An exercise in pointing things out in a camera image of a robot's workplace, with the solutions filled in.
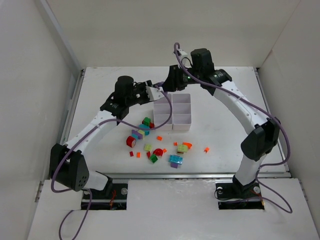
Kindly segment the teal round lego piece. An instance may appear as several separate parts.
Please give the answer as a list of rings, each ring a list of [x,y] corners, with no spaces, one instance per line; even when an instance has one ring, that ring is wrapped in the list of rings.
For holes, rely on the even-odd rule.
[[[144,132],[144,135],[145,135],[145,136],[148,136],[148,135],[150,134],[150,127],[149,127],[149,126],[144,125],[144,124],[140,124],[138,127],[139,127],[139,129],[140,129],[141,131]]]

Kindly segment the purple flower lego piece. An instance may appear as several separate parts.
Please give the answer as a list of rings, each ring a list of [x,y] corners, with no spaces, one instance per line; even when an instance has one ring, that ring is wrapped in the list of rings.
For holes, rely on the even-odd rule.
[[[133,138],[135,138],[136,140],[142,140],[143,137],[144,137],[143,134],[139,133],[138,131],[136,131],[136,130],[134,130],[134,129],[131,130],[131,136],[132,136]]]

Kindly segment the red cylinder lego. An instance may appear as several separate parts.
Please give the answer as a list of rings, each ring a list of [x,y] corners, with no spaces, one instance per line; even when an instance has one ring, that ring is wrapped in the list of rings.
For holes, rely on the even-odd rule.
[[[130,148],[134,148],[135,145],[136,145],[136,138],[133,137],[133,136],[128,136],[127,139],[126,139],[126,145],[129,146]]]

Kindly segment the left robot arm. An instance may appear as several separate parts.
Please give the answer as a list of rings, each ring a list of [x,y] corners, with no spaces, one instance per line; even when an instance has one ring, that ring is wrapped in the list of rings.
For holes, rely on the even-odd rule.
[[[114,91],[99,108],[93,120],[75,137],[51,148],[49,174],[53,192],[59,192],[55,189],[55,182],[65,186],[67,191],[107,191],[111,179],[102,173],[89,170],[86,156],[111,130],[123,122],[131,106],[151,102],[148,91],[152,86],[151,80],[135,82],[131,76],[118,77]]]

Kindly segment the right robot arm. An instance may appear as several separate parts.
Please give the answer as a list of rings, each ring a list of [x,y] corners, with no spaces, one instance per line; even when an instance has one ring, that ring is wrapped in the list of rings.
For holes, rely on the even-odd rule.
[[[256,180],[256,172],[267,154],[277,144],[280,127],[277,120],[268,116],[241,93],[232,77],[224,69],[215,69],[211,52],[198,48],[191,52],[189,68],[183,64],[185,52],[176,44],[174,54],[178,64],[169,67],[162,88],[166,92],[184,90],[187,85],[200,84],[235,116],[247,136],[240,144],[243,157],[239,169],[232,178],[232,191],[243,197]]]

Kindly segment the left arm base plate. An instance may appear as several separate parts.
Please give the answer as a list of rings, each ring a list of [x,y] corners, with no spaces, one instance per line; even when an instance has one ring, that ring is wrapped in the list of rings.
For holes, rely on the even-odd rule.
[[[89,210],[122,211],[127,209],[128,182],[116,182],[110,190],[91,189],[92,200]]]

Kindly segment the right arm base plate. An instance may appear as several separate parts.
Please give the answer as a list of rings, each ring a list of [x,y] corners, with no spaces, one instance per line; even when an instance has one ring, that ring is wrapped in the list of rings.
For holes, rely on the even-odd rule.
[[[218,182],[215,184],[214,196],[218,200],[219,210],[264,210],[261,199],[261,189],[254,183],[244,191],[236,191],[232,182]]]

